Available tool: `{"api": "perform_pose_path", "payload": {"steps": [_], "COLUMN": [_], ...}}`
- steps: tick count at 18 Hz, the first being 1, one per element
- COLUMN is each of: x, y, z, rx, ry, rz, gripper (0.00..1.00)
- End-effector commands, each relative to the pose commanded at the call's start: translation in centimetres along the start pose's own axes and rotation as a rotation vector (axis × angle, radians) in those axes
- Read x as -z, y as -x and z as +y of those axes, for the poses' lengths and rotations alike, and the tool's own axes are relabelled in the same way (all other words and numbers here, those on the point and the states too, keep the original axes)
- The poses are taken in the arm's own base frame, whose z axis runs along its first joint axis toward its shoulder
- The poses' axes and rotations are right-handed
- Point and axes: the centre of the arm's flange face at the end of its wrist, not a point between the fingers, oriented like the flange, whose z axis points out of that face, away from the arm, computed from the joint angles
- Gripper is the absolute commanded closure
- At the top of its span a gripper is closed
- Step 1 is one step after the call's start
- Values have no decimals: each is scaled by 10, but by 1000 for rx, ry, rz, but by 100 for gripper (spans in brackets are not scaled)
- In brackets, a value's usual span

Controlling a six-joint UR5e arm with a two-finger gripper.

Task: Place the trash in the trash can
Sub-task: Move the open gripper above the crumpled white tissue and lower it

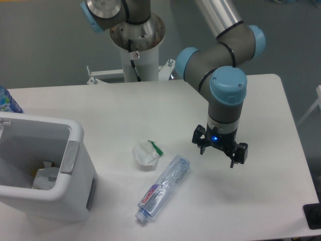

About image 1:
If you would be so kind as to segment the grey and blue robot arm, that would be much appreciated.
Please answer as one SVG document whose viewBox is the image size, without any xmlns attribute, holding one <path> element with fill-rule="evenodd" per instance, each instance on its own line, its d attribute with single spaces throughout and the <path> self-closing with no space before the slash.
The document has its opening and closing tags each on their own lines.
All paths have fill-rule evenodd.
<svg viewBox="0 0 321 241">
<path fill-rule="evenodd" d="M 192 142 L 201 152 L 213 147 L 232 164 L 243 164 L 248 145 L 235 138 L 247 78 L 239 65 L 264 51 L 265 35 L 245 25 L 231 1 L 197 1 L 197 6 L 217 43 L 206 51 L 185 48 L 176 58 L 177 74 L 208 102 L 207 125 L 196 127 Z M 158 80 L 158 47 L 166 30 L 150 1 L 83 1 L 81 9 L 94 31 L 110 32 L 126 82 Z"/>
</svg>

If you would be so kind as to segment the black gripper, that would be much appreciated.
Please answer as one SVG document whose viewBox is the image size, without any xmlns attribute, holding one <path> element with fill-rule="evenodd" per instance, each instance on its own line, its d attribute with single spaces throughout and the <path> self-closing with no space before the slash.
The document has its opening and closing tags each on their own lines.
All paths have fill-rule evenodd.
<svg viewBox="0 0 321 241">
<path fill-rule="evenodd" d="M 200 154 L 205 152 L 206 147 L 213 147 L 230 156 L 230 168 L 235 164 L 244 164 L 248 156 L 248 144 L 236 143 L 237 129 L 233 132 L 222 134 L 217 132 L 217 128 L 210 129 L 209 126 L 204 128 L 198 125 L 194 130 L 192 143 L 200 148 Z"/>
</svg>

